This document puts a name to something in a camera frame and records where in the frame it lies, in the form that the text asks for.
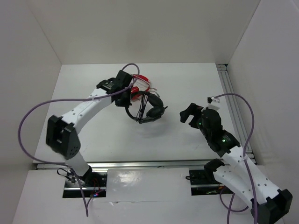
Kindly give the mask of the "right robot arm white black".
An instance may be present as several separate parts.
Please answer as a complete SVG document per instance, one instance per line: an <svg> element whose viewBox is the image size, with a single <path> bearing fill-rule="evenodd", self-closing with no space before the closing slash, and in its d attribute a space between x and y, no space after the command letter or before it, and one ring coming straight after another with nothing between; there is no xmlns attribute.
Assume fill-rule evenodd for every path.
<svg viewBox="0 0 299 224"><path fill-rule="evenodd" d="M274 224L289 212L293 199L291 192L272 183L243 154L239 141L223 128L216 109L191 103L179 115L182 123L193 116L189 125L201 131L208 146L219 156L205 165L207 182L217 181L228 187L250 208L259 224Z"/></svg>

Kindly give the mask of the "black headphones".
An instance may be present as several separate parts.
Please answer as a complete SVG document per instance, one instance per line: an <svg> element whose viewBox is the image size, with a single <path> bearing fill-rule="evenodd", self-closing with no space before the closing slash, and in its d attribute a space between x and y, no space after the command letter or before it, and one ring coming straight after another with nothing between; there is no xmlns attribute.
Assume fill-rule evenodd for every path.
<svg viewBox="0 0 299 224"><path fill-rule="evenodd" d="M141 96L140 107L137 112L137 115L133 116L129 111L129 107L125 107L125 111L127 115L132 120L138 122L139 124L144 124L144 123L154 122L163 116L168 106L164 106L163 101L157 94L153 94L149 91L138 91L137 94L140 94ZM146 112L146 116L144 117L144 112L147 103L150 103L152 108Z"/></svg>

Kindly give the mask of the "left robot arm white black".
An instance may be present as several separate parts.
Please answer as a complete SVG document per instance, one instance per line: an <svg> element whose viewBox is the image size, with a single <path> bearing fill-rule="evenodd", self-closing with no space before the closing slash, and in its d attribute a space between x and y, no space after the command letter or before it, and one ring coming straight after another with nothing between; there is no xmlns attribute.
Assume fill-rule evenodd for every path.
<svg viewBox="0 0 299 224"><path fill-rule="evenodd" d="M120 70L116 77L103 80L88 98L60 117L52 115L48 119L46 144L64 157L65 162L76 173L75 180L81 186L87 186L96 179L92 168L79 152L81 143L78 134L82 128L102 109L115 103L124 106L130 96L130 84L133 76Z"/></svg>

